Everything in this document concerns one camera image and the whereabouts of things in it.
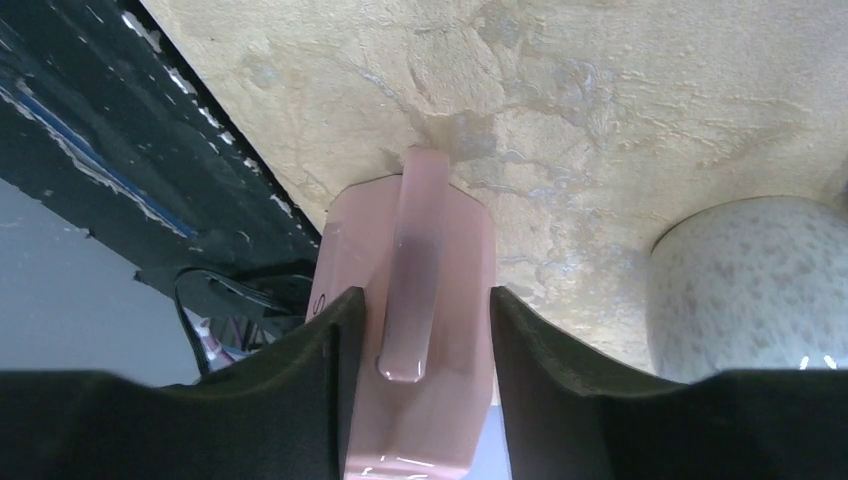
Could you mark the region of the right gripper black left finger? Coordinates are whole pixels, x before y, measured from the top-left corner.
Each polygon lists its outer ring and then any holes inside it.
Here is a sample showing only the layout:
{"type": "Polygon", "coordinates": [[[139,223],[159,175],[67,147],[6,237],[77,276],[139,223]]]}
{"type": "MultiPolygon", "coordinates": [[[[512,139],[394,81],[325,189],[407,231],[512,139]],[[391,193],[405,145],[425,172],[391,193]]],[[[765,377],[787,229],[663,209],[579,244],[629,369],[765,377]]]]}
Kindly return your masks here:
{"type": "Polygon", "coordinates": [[[352,287],[192,385],[104,371],[1,375],[5,479],[339,479],[366,320],[352,287]]]}

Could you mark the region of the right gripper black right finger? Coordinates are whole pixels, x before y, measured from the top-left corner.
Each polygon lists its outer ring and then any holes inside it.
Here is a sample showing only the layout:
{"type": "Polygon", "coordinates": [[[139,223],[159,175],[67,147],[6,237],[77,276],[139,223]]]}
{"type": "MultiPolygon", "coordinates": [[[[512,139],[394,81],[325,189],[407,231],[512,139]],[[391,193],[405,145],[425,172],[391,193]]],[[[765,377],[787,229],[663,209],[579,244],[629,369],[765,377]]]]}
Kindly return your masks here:
{"type": "Polygon", "coordinates": [[[847,374],[730,370],[693,384],[606,356],[490,294],[515,479],[843,479],[847,374]]]}

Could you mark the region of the pink faceted mug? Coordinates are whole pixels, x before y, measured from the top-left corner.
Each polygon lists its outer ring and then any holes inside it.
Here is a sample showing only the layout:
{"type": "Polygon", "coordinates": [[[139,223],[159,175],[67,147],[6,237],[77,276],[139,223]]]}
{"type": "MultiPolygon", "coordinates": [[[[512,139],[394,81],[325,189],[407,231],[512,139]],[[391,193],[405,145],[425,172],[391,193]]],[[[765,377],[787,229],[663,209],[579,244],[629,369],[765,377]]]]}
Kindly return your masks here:
{"type": "Polygon", "coordinates": [[[351,287],[365,296],[347,479],[471,469],[494,390],[496,234],[449,174],[445,153],[412,148],[400,174],[352,185],[328,209],[308,317],[351,287]]]}

